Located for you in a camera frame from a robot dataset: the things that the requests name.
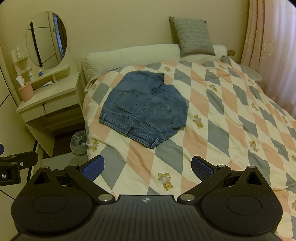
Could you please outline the round grey stool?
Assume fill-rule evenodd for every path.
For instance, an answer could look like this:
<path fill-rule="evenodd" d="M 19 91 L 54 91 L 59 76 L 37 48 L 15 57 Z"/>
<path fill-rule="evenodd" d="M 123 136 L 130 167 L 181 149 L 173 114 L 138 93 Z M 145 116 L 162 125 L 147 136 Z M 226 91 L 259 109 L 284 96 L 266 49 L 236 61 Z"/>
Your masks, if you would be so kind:
<path fill-rule="evenodd" d="M 255 70 L 253 70 L 253 69 L 251 69 L 251 68 L 249 68 L 247 66 L 241 65 L 241 64 L 239 66 L 240 66 L 242 72 L 247 74 L 255 82 L 258 82 L 258 83 L 262 82 L 263 78 L 258 72 L 256 72 Z"/>

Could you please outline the cream vanity dresser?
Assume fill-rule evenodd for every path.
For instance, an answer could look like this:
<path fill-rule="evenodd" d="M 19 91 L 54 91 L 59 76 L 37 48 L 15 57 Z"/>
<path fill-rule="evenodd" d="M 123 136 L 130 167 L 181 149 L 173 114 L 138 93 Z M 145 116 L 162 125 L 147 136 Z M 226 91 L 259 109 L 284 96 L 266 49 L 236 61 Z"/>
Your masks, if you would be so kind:
<path fill-rule="evenodd" d="M 34 96 L 22 101 L 16 111 L 43 150 L 51 157 L 55 145 L 53 132 L 83 121 L 85 93 L 81 73 L 69 51 L 66 51 L 57 67 L 44 70 L 42 76 L 38 75 L 39 67 L 32 62 L 27 51 L 19 58 L 17 50 L 13 49 L 11 57 L 16 73 L 25 81 L 30 80 L 29 72 L 33 74 L 31 86 Z"/>

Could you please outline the green white tube bottle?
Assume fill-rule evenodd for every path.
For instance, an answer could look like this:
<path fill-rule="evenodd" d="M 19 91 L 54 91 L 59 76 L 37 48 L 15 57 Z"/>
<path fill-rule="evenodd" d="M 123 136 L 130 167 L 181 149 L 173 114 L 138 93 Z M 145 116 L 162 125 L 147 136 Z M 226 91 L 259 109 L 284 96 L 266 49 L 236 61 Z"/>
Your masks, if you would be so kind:
<path fill-rule="evenodd" d="M 30 79 L 30 81 L 33 82 L 33 81 L 34 81 L 34 76 L 33 76 L 32 72 L 29 71 L 29 72 L 28 72 L 28 75 L 29 75 L 29 79 Z"/>

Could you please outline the blue denim jeans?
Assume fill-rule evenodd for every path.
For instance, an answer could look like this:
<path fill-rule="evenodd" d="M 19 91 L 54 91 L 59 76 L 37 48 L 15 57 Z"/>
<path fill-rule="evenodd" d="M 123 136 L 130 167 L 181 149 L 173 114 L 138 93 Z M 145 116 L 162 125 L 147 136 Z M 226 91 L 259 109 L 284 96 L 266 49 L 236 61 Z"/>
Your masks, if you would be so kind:
<path fill-rule="evenodd" d="M 187 103 L 164 73 L 126 73 L 108 95 L 99 122 L 154 149 L 186 126 Z"/>

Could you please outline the grey plaid pillow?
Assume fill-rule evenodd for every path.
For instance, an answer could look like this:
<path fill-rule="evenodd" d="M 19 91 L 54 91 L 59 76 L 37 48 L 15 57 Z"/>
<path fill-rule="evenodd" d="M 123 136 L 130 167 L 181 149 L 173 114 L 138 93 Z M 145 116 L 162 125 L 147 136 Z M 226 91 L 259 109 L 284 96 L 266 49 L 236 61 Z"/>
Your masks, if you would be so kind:
<path fill-rule="evenodd" d="M 169 17 L 169 20 L 176 32 L 182 55 L 207 54 L 215 56 L 206 21 L 172 16 Z"/>

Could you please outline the white padded headboard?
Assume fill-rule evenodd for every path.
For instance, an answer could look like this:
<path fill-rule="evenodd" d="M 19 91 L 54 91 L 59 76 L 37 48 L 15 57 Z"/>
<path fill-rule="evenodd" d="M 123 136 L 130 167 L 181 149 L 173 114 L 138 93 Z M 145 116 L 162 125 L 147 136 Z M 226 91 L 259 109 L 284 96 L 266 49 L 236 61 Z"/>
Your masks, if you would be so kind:
<path fill-rule="evenodd" d="M 214 55 L 181 54 L 178 44 L 135 46 L 110 51 L 93 52 L 82 58 L 82 69 L 86 82 L 97 78 L 104 71 L 128 65 L 147 65 L 163 61 L 193 61 L 204 63 L 219 60 L 227 55 L 224 45 L 214 45 Z"/>

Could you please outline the oval vanity mirror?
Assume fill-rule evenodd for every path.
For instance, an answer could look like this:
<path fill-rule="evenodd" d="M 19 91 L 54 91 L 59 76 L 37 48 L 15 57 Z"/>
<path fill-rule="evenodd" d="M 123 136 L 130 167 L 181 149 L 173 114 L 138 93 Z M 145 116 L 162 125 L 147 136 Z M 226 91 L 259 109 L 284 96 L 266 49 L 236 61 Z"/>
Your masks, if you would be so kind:
<path fill-rule="evenodd" d="M 32 62 L 43 69 L 57 67 L 65 57 L 67 33 L 61 18 L 53 11 L 42 11 L 30 22 L 26 45 Z"/>

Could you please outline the pink grey checkered quilt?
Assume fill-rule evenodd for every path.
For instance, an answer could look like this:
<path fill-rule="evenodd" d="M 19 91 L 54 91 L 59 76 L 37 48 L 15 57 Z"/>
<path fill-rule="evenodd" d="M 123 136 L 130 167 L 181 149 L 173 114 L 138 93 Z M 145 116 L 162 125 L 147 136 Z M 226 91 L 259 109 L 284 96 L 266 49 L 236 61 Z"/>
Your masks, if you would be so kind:
<path fill-rule="evenodd" d="M 111 90 L 135 70 L 163 73 L 165 83 L 174 85 L 188 105 L 185 128 L 155 149 L 99 122 Z M 191 170 L 194 156 L 233 170 L 252 165 L 282 205 L 279 237 L 295 240 L 295 119 L 232 59 L 164 61 L 107 71 L 87 85 L 83 116 L 88 157 L 105 160 L 95 183 L 112 195 L 179 196 L 200 182 Z"/>

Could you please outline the pink curtain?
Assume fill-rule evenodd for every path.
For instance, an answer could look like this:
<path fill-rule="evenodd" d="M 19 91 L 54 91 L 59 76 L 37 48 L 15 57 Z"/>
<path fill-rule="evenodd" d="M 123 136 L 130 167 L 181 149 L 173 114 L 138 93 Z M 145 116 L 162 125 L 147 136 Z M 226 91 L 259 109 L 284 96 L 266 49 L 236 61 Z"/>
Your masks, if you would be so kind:
<path fill-rule="evenodd" d="M 264 93 L 295 116 L 295 6 L 290 1 L 249 1 L 241 64 L 257 71 Z"/>

